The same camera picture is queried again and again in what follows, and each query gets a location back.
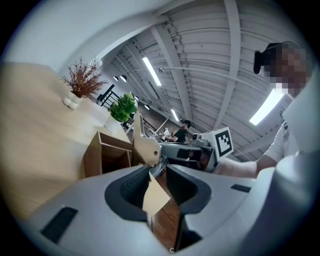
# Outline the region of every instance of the wooden table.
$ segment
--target wooden table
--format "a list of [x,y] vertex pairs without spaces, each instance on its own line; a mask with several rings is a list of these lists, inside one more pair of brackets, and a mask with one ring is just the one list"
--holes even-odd
[[82,158],[97,130],[130,142],[120,124],[114,133],[103,127],[106,108],[87,98],[76,110],[63,105],[69,89],[47,66],[3,64],[0,83],[0,185],[15,217],[84,177]]

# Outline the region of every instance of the ceiling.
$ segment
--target ceiling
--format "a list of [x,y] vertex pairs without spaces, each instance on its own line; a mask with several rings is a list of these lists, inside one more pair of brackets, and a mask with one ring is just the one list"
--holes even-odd
[[169,114],[174,109],[199,132],[229,127],[233,155],[255,161],[272,143],[283,122],[280,111],[291,99],[284,96],[257,126],[249,122],[272,90],[253,72],[254,52],[274,42],[303,46],[303,37],[271,1],[186,2],[165,12],[166,22],[128,40],[105,70],[110,76],[127,73],[130,89],[145,102]]

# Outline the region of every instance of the wooden box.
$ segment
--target wooden box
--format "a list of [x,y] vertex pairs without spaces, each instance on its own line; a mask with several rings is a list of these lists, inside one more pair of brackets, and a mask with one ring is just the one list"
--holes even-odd
[[132,148],[128,142],[97,131],[83,156],[85,177],[131,167]]

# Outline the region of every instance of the green plant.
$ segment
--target green plant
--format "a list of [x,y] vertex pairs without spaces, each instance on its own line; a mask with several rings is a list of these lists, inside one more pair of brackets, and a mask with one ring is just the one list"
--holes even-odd
[[138,108],[135,105],[135,100],[131,92],[125,93],[123,97],[118,99],[117,103],[113,103],[113,106],[109,108],[111,116],[121,123],[128,121],[130,114],[137,111]]
[[79,62],[68,66],[70,79],[66,76],[62,80],[71,87],[72,93],[79,98],[88,98],[90,94],[98,94],[101,88],[109,84],[107,80],[101,80],[102,72],[98,71],[98,60],[95,58],[91,64],[84,63],[82,57]]

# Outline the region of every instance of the dried plant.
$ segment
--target dried plant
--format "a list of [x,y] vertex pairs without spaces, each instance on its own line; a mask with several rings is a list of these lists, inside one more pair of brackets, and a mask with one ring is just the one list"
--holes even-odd
[[109,84],[107,80],[100,80],[102,72],[97,73],[98,60],[94,59],[92,64],[84,63],[82,57],[79,62],[68,66],[70,79],[65,76],[62,80],[71,87],[72,93],[79,98],[88,98],[90,94],[97,95],[103,85]]

